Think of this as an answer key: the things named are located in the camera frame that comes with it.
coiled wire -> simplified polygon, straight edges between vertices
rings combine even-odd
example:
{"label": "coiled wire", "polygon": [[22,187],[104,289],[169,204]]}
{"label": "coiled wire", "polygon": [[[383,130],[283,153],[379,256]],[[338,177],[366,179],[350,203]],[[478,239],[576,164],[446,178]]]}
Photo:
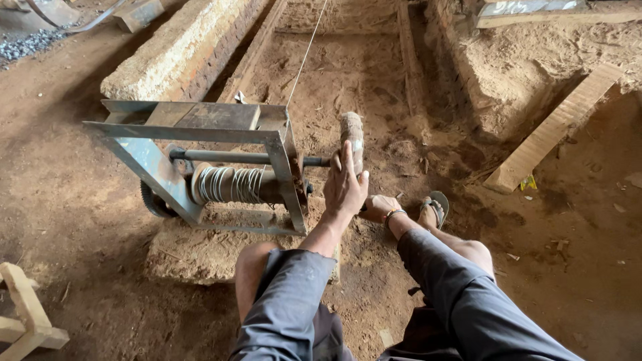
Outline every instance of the coiled wire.
{"label": "coiled wire", "polygon": [[[238,170],[232,167],[207,167],[200,174],[198,180],[198,190],[206,202],[225,202],[221,192],[221,185],[225,174],[230,170],[234,172],[230,189],[231,202],[265,203],[259,196],[265,166],[263,166],[263,169],[242,168]],[[208,174],[212,172],[213,174],[208,181]]]}

flip-flop sandal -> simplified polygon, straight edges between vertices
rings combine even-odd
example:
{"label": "flip-flop sandal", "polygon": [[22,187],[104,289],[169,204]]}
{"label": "flip-flop sandal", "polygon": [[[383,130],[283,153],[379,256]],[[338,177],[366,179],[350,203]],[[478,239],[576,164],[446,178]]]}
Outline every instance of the flip-flop sandal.
{"label": "flip-flop sandal", "polygon": [[[433,211],[437,215],[437,229],[441,229],[441,227],[444,225],[444,221],[446,220],[446,216],[448,215],[448,209],[450,208],[448,198],[446,198],[445,194],[441,193],[440,191],[432,191],[430,192],[429,196],[430,201],[424,202],[421,205],[421,208],[419,208],[419,211],[421,212],[427,206],[432,206]],[[444,209],[443,212],[441,211],[441,209],[439,209],[439,206],[442,206],[442,208]]]}

hand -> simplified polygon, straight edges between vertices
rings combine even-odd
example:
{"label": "hand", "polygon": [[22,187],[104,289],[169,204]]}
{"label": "hand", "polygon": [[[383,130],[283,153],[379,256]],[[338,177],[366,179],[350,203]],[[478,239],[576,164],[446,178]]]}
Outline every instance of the hand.
{"label": "hand", "polygon": [[371,195],[365,200],[366,210],[359,213],[363,219],[376,223],[384,223],[384,218],[393,209],[401,209],[396,198],[382,195]]}
{"label": "hand", "polygon": [[341,151],[337,150],[330,160],[330,170],[323,188],[325,212],[345,215],[350,218],[359,213],[368,196],[368,171],[361,172],[359,180],[354,174],[352,143],[346,141]]}

left hand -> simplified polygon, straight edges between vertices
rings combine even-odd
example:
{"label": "left hand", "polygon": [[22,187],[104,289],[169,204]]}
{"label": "left hand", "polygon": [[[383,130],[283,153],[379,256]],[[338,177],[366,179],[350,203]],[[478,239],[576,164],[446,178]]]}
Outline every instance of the left hand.
{"label": "left hand", "polygon": [[368,197],[368,171],[361,172],[359,180],[354,174],[352,143],[346,141],[341,151],[337,150],[330,161],[327,181],[323,188],[326,213],[349,217],[359,213]]}

foot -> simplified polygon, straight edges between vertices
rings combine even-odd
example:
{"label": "foot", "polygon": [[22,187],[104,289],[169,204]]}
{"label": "foot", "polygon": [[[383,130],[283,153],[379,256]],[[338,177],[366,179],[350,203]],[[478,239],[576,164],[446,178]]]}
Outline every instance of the foot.
{"label": "foot", "polygon": [[[426,197],[424,198],[422,204],[430,203],[431,200],[432,198]],[[437,202],[437,205],[439,205],[439,211],[444,212],[441,204]],[[438,220],[439,218],[437,218],[437,209],[435,208],[435,206],[428,205],[424,207],[424,209],[422,209],[419,213],[419,219],[417,220],[417,223],[426,229],[436,229],[438,226]]]}

